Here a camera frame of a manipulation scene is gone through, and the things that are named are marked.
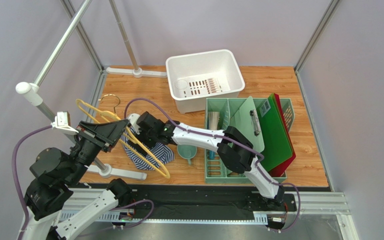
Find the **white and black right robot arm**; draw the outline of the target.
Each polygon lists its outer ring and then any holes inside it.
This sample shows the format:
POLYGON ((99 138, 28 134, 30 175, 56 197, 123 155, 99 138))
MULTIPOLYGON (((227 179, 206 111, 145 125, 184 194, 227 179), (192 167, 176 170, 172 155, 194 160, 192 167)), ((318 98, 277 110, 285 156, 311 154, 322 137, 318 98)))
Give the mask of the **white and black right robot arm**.
POLYGON ((268 201, 280 205, 285 189, 261 166, 264 156, 235 127, 209 130, 168 120, 163 122, 149 112, 132 113, 130 121, 136 136, 147 147, 163 145, 194 146, 217 153, 224 166, 232 172, 245 175, 268 201))

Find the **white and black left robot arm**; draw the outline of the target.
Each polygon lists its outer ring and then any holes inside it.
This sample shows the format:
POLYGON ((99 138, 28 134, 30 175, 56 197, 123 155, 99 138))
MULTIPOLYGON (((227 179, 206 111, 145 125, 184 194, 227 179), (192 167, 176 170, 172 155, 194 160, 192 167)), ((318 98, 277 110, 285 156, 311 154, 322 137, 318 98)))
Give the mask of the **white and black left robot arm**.
POLYGON ((132 189, 117 178, 75 216, 65 223, 56 223, 65 202, 74 193, 69 188, 79 183, 101 151, 107 153, 116 146, 129 123, 127 119, 109 123, 80 121, 77 128, 69 124, 51 124, 51 128, 70 135, 75 145, 70 153, 48 147, 29 168, 34 180, 21 200, 24 222, 17 237, 19 240, 74 239, 102 214, 131 203, 132 189))

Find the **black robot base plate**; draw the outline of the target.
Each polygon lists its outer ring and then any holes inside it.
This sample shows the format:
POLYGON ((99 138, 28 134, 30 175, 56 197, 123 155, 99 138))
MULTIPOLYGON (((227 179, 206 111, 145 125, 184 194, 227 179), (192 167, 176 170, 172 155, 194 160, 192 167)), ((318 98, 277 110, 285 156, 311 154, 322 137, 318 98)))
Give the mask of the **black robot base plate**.
POLYGON ((254 212, 297 211, 293 194, 285 193, 281 204, 265 200, 254 186, 228 185, 145 185, 131 184, 131 199, 149 199, 135 207, 142 218, 162 220, 252 220, 254 212))

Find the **blue white striped tank top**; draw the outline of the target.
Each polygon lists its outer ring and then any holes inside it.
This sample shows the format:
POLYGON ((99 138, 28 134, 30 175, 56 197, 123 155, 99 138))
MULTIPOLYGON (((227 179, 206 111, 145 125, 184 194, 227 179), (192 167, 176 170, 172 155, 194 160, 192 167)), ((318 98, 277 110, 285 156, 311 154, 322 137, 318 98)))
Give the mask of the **blue white striped tank top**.
MULTIPOLYGON (((130 158, 130 160, 133 162, 135 167, 138 170, 147 170, 147 171, 153 171, 154 168, 150 166, 147 162, 143 160, 145 158, 150 163, 152 163, 155 167, 160 168, 160 164, 152 157, 150 156, 146 151, 144 151, 143 148, 141 148, 139 145, 134 145, 130 139, 123 135, 120 138, 121 141, 125 142, 128 146, 130 146, 132 149, 137 151, 140 156, 135 154, 131 149, 129 149, 126 145, 122 144, 123 149, 125 150, 125 153, 130 158)), ((172 162, 175 159, 174 152, 166 145, 157 142, 155 146, 149 148, 146 147, 150 152, 162 163, 162 164, 168 164, 172 162)))

